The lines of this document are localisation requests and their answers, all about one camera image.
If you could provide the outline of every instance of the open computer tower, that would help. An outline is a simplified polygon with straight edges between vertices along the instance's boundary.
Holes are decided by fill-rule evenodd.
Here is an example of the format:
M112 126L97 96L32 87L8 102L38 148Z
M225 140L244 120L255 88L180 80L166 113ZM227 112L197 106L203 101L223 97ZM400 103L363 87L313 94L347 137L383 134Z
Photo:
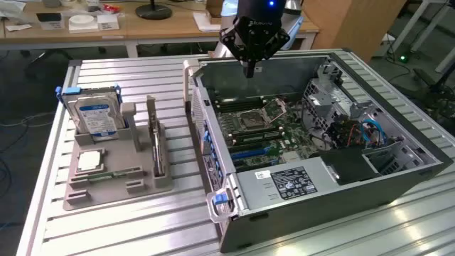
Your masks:
M221 252L388 204L452 163L335 53L277 55L249 79L233 59L185 65Z

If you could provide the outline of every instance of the wire bundle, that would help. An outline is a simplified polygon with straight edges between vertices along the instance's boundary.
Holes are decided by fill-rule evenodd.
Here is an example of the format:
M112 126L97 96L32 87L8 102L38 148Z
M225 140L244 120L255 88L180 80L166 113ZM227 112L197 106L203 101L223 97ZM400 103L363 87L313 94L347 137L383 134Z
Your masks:
M372 120L372 119L365 119L365 120L361 121L361 123L360 123L360 132L361 132L363 139L367 142L371 142L371 139L369 139L368 135L365 134L363 124L371 124L371 125L373 125L376 127L376 129L379 131L377 143L380 142L380 138L383 138L383 144L385 145L387 144L387 136L385 136L385 133L383 131L383 128L381 128L380 124L375 120Z

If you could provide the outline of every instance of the paper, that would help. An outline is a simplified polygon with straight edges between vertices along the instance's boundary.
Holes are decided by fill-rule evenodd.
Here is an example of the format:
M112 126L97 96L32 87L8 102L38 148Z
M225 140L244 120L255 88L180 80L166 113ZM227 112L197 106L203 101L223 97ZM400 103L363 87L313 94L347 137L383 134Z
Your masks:
M220 31L221 25L212 25L204 13L193 12L192 17L200 31L203 32Z
M0 17L10 17L12 13L22 12L25 3L17 1L0 1Z
M5 26L5 28L8 29L8 31L17 31L25 28L30 28L30 25L25 24L25 25L18 25L18 26Z

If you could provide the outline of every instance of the motherboard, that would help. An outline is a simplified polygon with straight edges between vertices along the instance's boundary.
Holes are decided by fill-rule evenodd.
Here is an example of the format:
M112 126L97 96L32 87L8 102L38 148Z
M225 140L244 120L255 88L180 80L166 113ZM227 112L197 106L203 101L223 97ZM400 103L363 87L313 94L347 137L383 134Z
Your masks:
M317 152L297 115L301 104L271 98L224 102L217 108L217 121L236 172L295 162Z

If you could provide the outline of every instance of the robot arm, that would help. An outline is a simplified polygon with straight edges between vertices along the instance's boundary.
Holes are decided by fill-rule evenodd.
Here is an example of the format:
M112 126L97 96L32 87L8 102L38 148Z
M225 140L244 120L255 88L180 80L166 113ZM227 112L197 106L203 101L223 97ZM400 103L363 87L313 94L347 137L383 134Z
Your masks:
M281 19L291 23L283 26ZM220 30L220 42L241 62L247 78L253 76L261 59L268 59L284 45L289 48L301 21L295 0L239 1L233 24ZM292 39L283 27L292 32Z

